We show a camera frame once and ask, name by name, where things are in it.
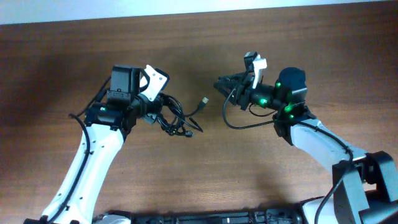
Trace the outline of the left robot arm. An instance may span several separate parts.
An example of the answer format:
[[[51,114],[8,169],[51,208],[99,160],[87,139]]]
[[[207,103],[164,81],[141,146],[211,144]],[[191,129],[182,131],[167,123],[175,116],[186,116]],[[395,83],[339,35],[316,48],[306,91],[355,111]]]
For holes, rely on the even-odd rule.
[[[126,212],[95,218],[95,204],[109,167],[138,119],[154,122],[160,92],[169,75],[158,68],[115,65],[84,119],[75,114],[82,137],[74,160],[56,196],[38,220],[25,223],[131,223]]]

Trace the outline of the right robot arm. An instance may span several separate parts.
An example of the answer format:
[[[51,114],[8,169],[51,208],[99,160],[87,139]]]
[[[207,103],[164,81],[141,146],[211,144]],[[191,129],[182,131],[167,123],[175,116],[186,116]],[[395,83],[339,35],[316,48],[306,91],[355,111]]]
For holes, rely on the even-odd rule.
[[[283,69],[274,85],[249,70],[219,77],[214,88],[242,110],[271,109],[277,135],[306,152],[331,175],[324,197],[300,205],[306,223],[397,223],[397,167],[385,151],[368,152],[327,129],[305,104],[305,72]]]

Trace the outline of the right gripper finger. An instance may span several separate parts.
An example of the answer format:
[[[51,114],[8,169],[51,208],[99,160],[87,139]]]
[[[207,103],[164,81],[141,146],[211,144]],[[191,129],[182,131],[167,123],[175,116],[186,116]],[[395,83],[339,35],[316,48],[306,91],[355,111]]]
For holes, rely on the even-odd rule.
[[[226,75],[218,78],[216,82],[218,85],[222,86],[235,86],[239,83],[240,79],[245,76],[245,73],[236,73],[232,75]]]
[[[215,90],[221,93],[226,98],[229,97],[229,101],[236,101],[236,86],[222,86],[218,85],[216,82],[213,84]]]

